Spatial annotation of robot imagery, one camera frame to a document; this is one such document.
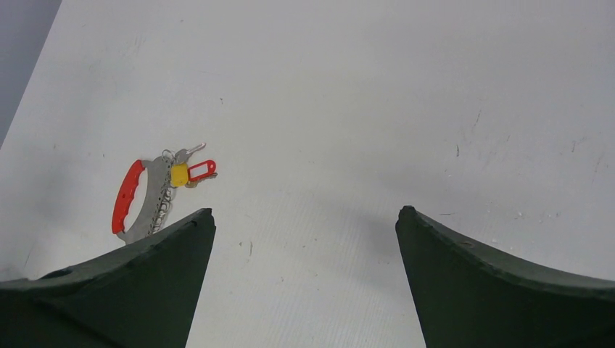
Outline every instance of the silver key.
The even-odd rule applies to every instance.
[[[192,156],[193,153],[204,149],[205,145],[207,144],[200,143],[199,145],[193,147],[192,149],[181,149],[177,151],[177,153],[175,154],[175,164],[180,165],[182,163],[188,162],[188,160],[190,159],[190,156]]]

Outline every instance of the white surface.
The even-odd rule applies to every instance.
[[[218,226],[189,347],[423,347],[404,204],[615,279],[614,5],[509,2],[64,0],[0,152],[0,265],[120,247],[132,161],[207,141],[220,175],[170,215]]]

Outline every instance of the yellow cube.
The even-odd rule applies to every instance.
[[[182,163],[171,167],[171,185],[184,186],[188,183],[188,165]]]

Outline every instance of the red key tag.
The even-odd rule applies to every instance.
[[[205,162],[188,168],[188,181],[199,181],[213,174],[215,174],[215,162],[208,159]]]

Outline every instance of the scratched tabletop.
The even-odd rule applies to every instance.
[[[0,268],[37,278],[121,247],[133,161],[206,141],[191,161],[219,175],[179,188],[168,220],[211,207],[218,227],[188,347],[424,347],[405,204],[615,279],[614,15],[64,0],[0,151]]]

